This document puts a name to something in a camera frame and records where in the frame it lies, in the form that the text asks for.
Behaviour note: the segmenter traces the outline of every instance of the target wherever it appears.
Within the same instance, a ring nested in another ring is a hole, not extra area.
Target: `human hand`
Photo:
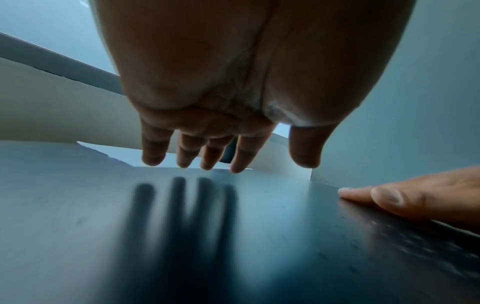
[[[240,135],[243,171],[278,122],[289,150],[320,164],[335,127],[365,98],[394,52],[414,0],[92,0],[139,113],[143,161],[158,165],[174,130],[188,167],[211,169]]]
[[[480,166],[365,188],[341,188],[341,198],[399,216],[437,220],[480,232]]]

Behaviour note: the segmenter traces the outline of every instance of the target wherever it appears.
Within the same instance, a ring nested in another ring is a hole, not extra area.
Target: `blue wall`
[[[480,164],[480,1],[418,0],[384,75],[313,180],[373,185]]]

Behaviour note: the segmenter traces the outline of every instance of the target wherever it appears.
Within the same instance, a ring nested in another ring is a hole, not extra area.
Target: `glossy surface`
[[[480,242],[255,171],[0,142],[1,303],[477,303]]]

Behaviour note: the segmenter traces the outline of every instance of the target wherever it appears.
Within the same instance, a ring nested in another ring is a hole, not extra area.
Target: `skin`
[[[335,127],[366,97],[412,12],[408,0],[96,0],[100,31],[138,111],[142,159],[160,164],[174,130],[188,167],[217,163],[239,136],[243,171],[279,122],[289,151],[320,164]]]
[[[381,186],[341,188],[338,194],[406,218],[437,220],[480,234],[480,166]]]

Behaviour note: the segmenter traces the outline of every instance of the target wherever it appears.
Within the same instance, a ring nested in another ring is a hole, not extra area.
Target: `gray table surface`
[[[478,303],[480,242],[260,172],[0,142],[0,303]]]

